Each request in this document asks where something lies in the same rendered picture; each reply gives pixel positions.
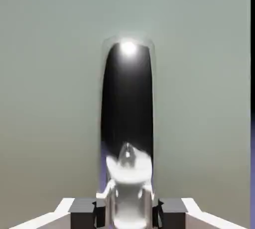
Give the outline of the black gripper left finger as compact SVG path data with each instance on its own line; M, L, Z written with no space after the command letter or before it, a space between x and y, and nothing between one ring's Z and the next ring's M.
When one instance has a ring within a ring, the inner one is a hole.
M94 199L63 198L53 212L9 229L106 229Z

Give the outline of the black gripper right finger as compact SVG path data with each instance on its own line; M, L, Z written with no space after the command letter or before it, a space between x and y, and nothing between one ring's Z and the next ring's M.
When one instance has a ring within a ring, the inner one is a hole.
M152 206L153 229L247 229L202 211L193 198L157 198Z

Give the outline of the shiny curved metal handle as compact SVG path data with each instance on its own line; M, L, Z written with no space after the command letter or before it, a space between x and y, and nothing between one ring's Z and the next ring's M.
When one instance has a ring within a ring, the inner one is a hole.
M103 42L97 226L153 229L153 45L112 36Z

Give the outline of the grey-green cabinet door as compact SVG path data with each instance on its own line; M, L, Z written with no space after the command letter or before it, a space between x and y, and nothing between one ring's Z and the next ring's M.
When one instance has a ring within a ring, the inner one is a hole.
M103 42L154 43L155 190L250 228L251 0L0 0L0 229L98 188Z

